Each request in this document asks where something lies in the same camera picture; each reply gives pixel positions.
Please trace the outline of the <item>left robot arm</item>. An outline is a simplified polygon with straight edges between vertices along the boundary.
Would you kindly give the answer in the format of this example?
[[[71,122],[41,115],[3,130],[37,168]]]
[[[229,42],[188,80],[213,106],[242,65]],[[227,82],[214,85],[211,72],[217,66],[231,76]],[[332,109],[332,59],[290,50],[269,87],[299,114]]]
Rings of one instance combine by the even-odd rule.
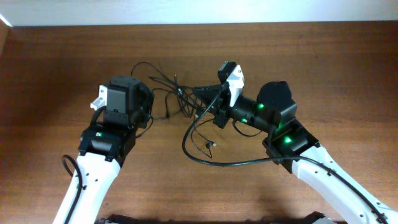
[[[71,162],[71,182],[54,223],[94,223],[111,184],[136,144],[137,130],[146,129],[154,94],[132,76],[100,84],[89,126],[82,132],[78,156]]]

